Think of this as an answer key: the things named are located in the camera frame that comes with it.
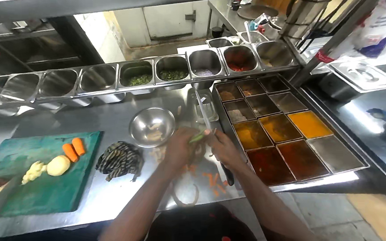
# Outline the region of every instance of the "spice tray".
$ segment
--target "spice tray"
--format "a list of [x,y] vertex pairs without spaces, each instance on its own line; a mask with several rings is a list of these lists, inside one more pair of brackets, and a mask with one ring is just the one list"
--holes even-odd
[[280,74],[221,82],[212,95],[225,133],[268,186],[369,167],[367,155]]

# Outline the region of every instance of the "spice container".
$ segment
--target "spice container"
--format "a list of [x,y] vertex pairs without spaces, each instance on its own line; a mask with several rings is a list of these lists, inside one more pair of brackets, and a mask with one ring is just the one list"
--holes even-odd
[[92,98],[68,99],[74,96],[78,86],[78,75],[81,68],[51,69],[47,70],[40,80],[38,100],[55,99],[69,106],[88,106]]
[[245,151],[273,145],[257,120],[233,124],[233,128]]
[[259,120],[275,143],[302,138],[302,134],[284,114],[266,116]]
[[267,186],[294,182],[296,179],[276,147],[246,152],[256,175]]
[[215,89],[217,90],[222,102],[244,98],[239,91],[238,86],[234,82],[217,84],[215,85]]
[[282,82],[278,75],[266,76],[257,79],[268,93],[287,91],[290,88]]
[[[189,67],[185,54],[176,54],[168,57],[155,59],[155,83],[161,85],[165,83],[176,83],[178,81],[190,80]],[[164,87],[166,90],[181,89],[186,84],[171,85]]]
[[119,63],[118,89],[136,86],[139,90],[131,91],[132,94],[151,93],[154,90],[149,89],[154,85],[153,63],[153,59]]
[[297,65],[294,56],[283,42],[261,42],[253,44],[253,47],[263,69],[281,70],[292,68]]
[[248,102],[256,117],[281,112],[266,94],[246,97],[245,100]]
[[256,118],[245,100],[226,102],[223,105],[231,123],[249,121]]
[[239,86],[245,97],[266,93],[256,79],[237,81],[236,84]]
[[288,117],[308,139],[333,134],[312,111],[289,114]]
[[334,135],[306,140],[333,173],[364,167]]
[[297,112],[308,109],[292,93],[269,95],[269,97],[284,113]]
[[[82,69],[77,94],[112,91],[116,89],[117,64],[101,64],[87,66]],[[105,103],[119,102],[124,99],[126,93],[99,95],[96,98]]]
[[259,31],[250,31],[251,42],[248,41],[247,32],[238,32],[236,33],[239,37],[241,37],[242,41],[245,43],[259,43],[269,41],[265,36],[263,36]]
[[305,140],[278,144],[276,147],[298,181],[329,174]]
[[205,40],[206,44],[210,48],[220,48],[220,47],[225,47],[225,46],[233,46],[234,44],[227,39],[227,37],[221,37],[221,38],[216,38],[216,39],[208,39]]
[[253,52],[253,47],[249,44],[223,47],[219,48],[218,51],[223,58],[229,76],[255,74],[262,71]]
[[193,80],[214,79],[227,76],[216,48],[193,51],[187,54],[187,59]]

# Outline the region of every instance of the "stainless steel bowl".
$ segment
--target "stainless steel bowl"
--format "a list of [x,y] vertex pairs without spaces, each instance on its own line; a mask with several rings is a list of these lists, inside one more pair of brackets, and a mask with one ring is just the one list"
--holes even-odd
[[165,143],[174,130],[174,115],[161,107],[150,107],[138,112],[129,124],[130,135],[137,145],[145,148]]

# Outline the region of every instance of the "metal pole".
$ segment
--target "metal pole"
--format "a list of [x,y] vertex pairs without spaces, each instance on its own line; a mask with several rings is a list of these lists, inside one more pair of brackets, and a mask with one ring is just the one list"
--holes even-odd
[[[329,55],[335,47],[351,34],[356,28],[357,22],[367,13],[373,10],[378,3],[378,0],[363,0],[353,9],[353,13],[349,16],[346,23],[335,33],[335,35],[321,48],[325,55]],[[306,66],[300,70],[290,82],[294,87],[300,87],[309,80],[310,72],[317,67],[320,61],[317,58],[312,58]]]
[[209,28],[211,27],[212,8],[209,8],[208,27],[206,28],[206,39],[209,37]]

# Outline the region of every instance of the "person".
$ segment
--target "person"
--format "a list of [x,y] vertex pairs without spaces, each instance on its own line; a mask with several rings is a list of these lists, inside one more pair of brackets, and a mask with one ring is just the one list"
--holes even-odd
[[[147,241],[188,240],[256,240],[246,225],[233,217],[222,205],[204,213],[207,205],[176,208],[160,214],[153,222],[156,210],[172,179],[188,163],[189,140],[197,130],[181,127],[170,138],[164,160],[133,196],[120,214],[100,235],[100,241],[138,241],[148,232]],[[239,181],[268,241],[313,241],[314,234],[302,221],[262,183],[242,160],[239,152],[221,131],[210,134],[205,141],[213,154]]]

